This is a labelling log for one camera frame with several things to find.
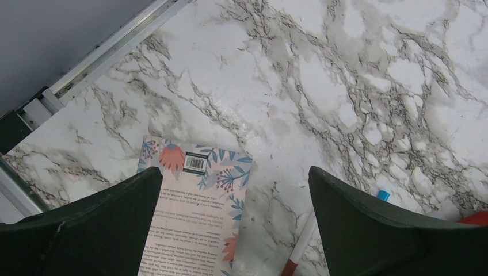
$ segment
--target red object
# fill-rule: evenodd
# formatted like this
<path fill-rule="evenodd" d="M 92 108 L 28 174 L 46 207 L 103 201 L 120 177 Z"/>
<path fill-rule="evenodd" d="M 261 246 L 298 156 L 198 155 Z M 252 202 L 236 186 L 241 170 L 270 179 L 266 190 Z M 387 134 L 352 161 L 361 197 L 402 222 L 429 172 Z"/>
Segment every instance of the red object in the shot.
<path fill-rule="evenodd" d="M 293 273 L 295 273 L 297 264 L 292 262 L 290 259 L 287 261 L 287 264 L 285 265 L 285 268 L 283 268 L 283 272 L 281 273 L 281 276 L 293 276 Z"/>
<path fill-rule="evenodd" d="M 459 223 L 473 224 L 473 225 L 488 225 L 488 211 L 481 211 L 472 216 L 465 217 L 462 220 L 458 220 Z"/>

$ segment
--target barcode sticker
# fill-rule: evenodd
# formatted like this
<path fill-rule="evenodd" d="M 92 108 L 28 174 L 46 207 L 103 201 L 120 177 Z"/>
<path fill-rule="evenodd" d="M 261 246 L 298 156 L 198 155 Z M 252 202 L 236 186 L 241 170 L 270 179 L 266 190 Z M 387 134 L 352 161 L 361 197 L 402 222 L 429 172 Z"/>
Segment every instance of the barcode sticker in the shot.
<path fill-rule="evenodd" d="M 183 171 L 192 174 L 204 175 L 205 171 L 207 170 L 207 160 L 207 155 L 186 152 Z"/>

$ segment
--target flower illustration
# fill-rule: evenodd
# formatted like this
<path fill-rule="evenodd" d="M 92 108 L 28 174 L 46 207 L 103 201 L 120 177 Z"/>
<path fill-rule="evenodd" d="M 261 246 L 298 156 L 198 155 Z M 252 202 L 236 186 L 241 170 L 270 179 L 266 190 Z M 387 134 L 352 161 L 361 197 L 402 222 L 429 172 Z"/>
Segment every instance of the flower illustration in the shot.
<path fill-rule="evenodd" d="M 170 143 L 159 154 L 159 162 L 165 170 L 181 170 L 185 163 L 185 152 L 177 145 Z"/>
<path fill-rule="evenodd" d="M 234 234 L 234 237 L 228 237 L 224 240 L 225 248 L 222 253 L 227 253 L 227 255 L 222 259 L 223 262 L 232 262 L 234 260 L 235 254 L 235 245 L 237 244 L 237 234 Z"/>

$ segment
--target marble countertop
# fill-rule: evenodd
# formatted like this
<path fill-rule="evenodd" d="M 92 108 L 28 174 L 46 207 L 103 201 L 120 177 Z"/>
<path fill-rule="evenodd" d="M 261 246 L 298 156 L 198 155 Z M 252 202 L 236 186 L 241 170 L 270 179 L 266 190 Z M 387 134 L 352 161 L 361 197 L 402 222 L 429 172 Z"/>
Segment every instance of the marble countertop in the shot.
<path fill-rule="evenodd" d="M 234 276 L 278 275 L 317 165 L 418 213 L 488 209 L 484 1 L 196 0 L 4 158 L 52 207 L 143 136 L 253 155 Z M 315 233 L 298 275 L 327 275 Z"/>

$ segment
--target barcode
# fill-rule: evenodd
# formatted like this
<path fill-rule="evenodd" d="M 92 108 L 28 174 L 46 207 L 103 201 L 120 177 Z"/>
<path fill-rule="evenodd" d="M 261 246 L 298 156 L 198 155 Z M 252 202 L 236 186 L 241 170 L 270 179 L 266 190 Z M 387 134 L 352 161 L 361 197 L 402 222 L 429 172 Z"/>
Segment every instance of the barcode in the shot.
<path fill-rule="evenodd" d="M 198 168 L 198 169 L 202 170 L 203 164 L 204 164 L 204 162 L 200 158 L 188 157 L 188 159 L 186 160 L 186 167 L 189 167 L 189 168 Z"/>

